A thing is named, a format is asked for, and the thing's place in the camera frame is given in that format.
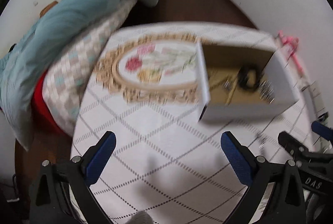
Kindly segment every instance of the pink plush toy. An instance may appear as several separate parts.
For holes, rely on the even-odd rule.
[[[284,36],[282,30],[279,31],[279,37],[284,46],[288,45],[288,53],[290,55],[289,58],[292,58],[292,60],[296,65],[299,75],[302,77],[304,75],[304,70],[296,56],[296,50],[298,48],[299,39],[297,37],[294,38],[292,36]]]

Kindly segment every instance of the cardboard box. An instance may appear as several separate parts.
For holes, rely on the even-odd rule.
[[[273,47],[252,48],[231,43],[204,44],[197,41],[197,77],[199,93],[199,120],[224,121],[234,118],[265,119],[283,113],[299,100],[296,80],[286,68],[287,61],[278,49]],[[212,77],[237,77],[244,64],[256,64],[274,89],[274,101],[260,99],[260,92],[247,92],[238,86],[229,104],[228,92],[212,88]]]

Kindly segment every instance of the table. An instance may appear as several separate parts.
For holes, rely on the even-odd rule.
[[[71,157],[83,155],[107,130],[116,134],[116,149],[90,187],[114,223],[126,223],[140,210],[160,224],[222,223],[246,190],[221,150],[225,131],[254,155],[260,154],[256,134],[262,132],[264,156],[272,162],[289,159],[277,142],[284,130],[313,149],[317,137],[303,99],[265,121],[198,122],[191,61],[197,36],[235,45],[276,44],[268,33],[217,23],[130,27],[111,36],[91,75]],[[163,71],[152,70],[156,60]],[[297,86],[292,62],[286,67]]]

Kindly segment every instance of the blue gripper pad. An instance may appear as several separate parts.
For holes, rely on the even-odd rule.
[[[107,131],[104,135],[109,136],[94,154],[86,168],[86,177],[84,179],[87,186],[95,184],[100,177],[105,165],[109,161],[114,149],[116,148],[116,136],[113,132]]]
[[[252,184],[252,169],[227,133],[230,132],[224,132],[221,136],[221,148],[234,169],[238,180],[242,184],[250,186]]]
[[[311,124],[311,129],[313,132],[317,133],[319,136],[323,137],[328,141],[333,141],[333,130],[331,128],[326,127],[320,122],[313,122]]]

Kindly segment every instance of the dark brown floor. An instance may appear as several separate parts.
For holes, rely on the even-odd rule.
[[[154,8],[137,3],[123,27],[167,21],[209,21],[255,28],[254,24],[229,0],[159,0]],[[16,142],[15,169],[19,192],[29,207],[28,187],[38,175],[41,162],[68,160],[71,139],[67,136],[36,134],[29,152]]]

